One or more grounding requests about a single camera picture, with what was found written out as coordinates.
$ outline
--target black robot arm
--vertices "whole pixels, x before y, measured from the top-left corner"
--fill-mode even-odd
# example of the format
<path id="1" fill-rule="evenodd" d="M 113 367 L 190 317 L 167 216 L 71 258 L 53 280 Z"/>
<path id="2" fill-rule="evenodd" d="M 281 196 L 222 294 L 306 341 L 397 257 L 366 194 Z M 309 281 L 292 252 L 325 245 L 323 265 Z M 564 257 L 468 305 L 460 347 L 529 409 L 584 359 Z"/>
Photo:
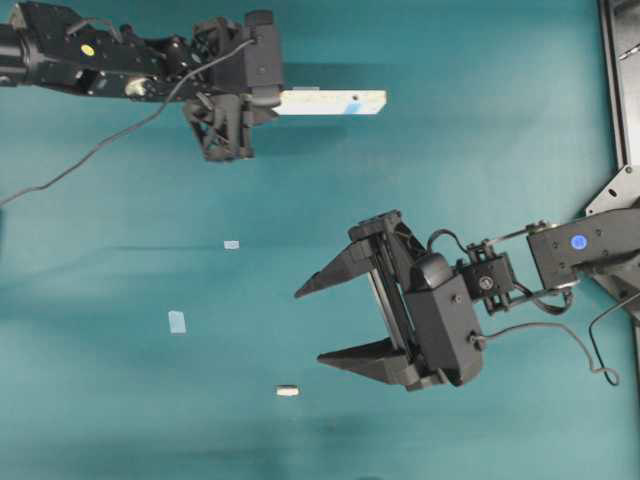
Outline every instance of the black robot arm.
<path id="1" fill-rule="evenodd" d="M 105 29 L 93 25 L 105 25 Z M 244 24 L 225 18 L 177 35 L 139 37 L 129 25 L 83 18 L 70 8 L 18 3 L 0 25 L 0 86 L 35 85 L 74 95 L 163 102 L 176 85 L 211 60 L 251 44 L 184 82 L 176 101 L 207 160 L 253 156 L 249 131 L 274 118 L 284 79 L 280 39 L 269 11 Z"/>
<path id="2" fill-rule="evenodd" d="M 436 231 L 425 248 L 392 211 L 361 222 L 349 231 L 351 244 L 322 271 L 313 275 L 296 298 L 368 274 L 381 307 L 389 337 L 320 355 L 318 360 L 407 390 L 451 383 L 460 386 L 482 368 L 485 337 L 473 304 L 482 301 L 489 314 L 534 302 L 546 313 L 559 315 L 571 306 L 571 287 L 579 275 L 611 275 L 624 270 L 640 287 L 640 209 L 611 210 L 560 226 L 546 222 L 494 240 L 460 248 L 467 258 L 450 266 L 433 251 Z M 518 282 L 499 242 L 527 235 L 543 289 L 532 292 Z M 564 306 L 541 298 L 562 296 Z M 566 327 L 589 357 L 584 345 Z"/>

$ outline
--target yellow sticker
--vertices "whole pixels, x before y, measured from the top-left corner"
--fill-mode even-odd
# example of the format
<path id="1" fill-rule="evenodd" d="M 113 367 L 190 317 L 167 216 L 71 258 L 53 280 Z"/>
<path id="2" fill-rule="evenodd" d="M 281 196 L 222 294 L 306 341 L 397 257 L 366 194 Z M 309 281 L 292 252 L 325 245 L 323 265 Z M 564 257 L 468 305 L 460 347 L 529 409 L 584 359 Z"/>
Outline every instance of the yellow sticker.
<path id="1" fill-rule="evenodd" d="M 91 45 L 87 45 L 86 43 L 80 47 L 82 53 L 84 53 L 87 57 L 93 57 L 96 54 L 96 51 L 93 49 Z"/>

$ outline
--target white foam block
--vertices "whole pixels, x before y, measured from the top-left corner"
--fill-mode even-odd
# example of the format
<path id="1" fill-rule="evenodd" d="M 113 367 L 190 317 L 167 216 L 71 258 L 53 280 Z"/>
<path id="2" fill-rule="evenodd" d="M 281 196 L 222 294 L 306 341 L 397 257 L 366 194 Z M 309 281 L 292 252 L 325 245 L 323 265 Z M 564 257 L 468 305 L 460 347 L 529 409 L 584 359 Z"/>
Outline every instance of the white foam block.
<path id="1" fill-rule="evenodd" d="M 297 397 L 300 395 L 300 388 L 297 385 L 278 385 L 276 395 L 279 397 Z"/>
<path id="2" fill-rule="evenodd" d="M 169 312 L 169 331 L 171 335 L 185 335 L 187 333 L 187 323 L 184 320 L 183 312 Z"/>
<path id="3" fill-rule="evenodd" d="M 384 90 L 285 90 L 279 115 L 375 115 L 387 104 Z"/>
<path id="4" fill-rule="evenodd" d="M 238 250 L 240 248 L 239 240 L 225 240 L 224 241 L 224 249 L 225 250 Z"/>

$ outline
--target blue led light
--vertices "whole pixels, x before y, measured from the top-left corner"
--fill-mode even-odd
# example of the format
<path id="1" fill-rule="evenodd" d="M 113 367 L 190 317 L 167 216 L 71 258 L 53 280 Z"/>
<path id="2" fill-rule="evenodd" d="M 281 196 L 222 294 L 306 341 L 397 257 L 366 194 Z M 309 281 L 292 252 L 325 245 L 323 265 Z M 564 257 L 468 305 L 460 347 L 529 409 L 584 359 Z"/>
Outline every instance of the blue led light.
<path id="1" fill-rule="evenodd" d="M 574 250 L 584 250 L 589 245 L 589 240 L 584 235 L 574 235 L 571 237 L 571 247 Z"/>

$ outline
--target teal table surface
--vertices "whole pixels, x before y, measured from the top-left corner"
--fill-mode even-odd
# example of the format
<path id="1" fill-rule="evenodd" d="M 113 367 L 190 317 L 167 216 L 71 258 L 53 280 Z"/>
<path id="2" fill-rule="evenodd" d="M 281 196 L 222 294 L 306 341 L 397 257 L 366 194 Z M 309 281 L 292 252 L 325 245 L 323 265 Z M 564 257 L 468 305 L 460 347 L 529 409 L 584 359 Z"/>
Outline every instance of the teal table surface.
<path id="1" fill-rule="evenodd" d="M 315 361 L 386 335 L 366 279 L 293 299 L 348 227 L 393 208 L 422 240 L 447 227 L 467 243 L 579 215 L 615 171 L 595 0 L 65 3 L 147 37 L 271 8 L 289 86 L 386 89 L 389 103 L 281 118 L 254 131 L 255 159 L 231 165 L 205 163 L 172 106 L 7 207 L 0 478 L 638 478 L 624 314 L 598 330 L 617 389 L 569 337 L 533 331 L 492 343 L 469 385 L 408 394 Z M 150 110 L 0 90 L 0 193 Z M 536 286 L 525 243 L 506 247 Z M 586 281 L 563 321 L 587 339 L 611 304 Z M 169 310 L 186 335 L 169 334 Z M 481 310 L 487 332 L 547 319 Z M 302 394 L 276 397 L 277 384 Z"/>

